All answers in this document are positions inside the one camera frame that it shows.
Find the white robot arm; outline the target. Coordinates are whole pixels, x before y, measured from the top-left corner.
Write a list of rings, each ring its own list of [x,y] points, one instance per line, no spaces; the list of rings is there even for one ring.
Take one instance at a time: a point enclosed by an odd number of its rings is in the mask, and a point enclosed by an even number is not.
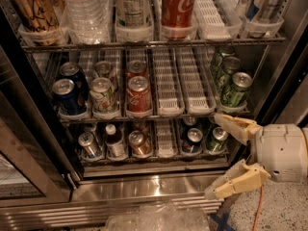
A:
[[[295,124],[259,125],[255,120],[215,114],[214,120],[243,145],[249,160],[239,160],[204,191],[206,199],[224,199],[260,188],[267,180],[301,183],[308,171],[308,129]]]

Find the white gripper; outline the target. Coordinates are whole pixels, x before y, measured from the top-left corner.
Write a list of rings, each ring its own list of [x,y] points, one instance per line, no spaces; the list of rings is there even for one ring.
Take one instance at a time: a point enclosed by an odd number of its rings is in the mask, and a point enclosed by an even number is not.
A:
[[[294,124],[262,127],[255,120],[215,113],[218,126],[243,145],[251,140],[255,162],[240,160],[204,191],[208,200],[224,199],[275,182],[304,182],[307,178],[308,129]]]

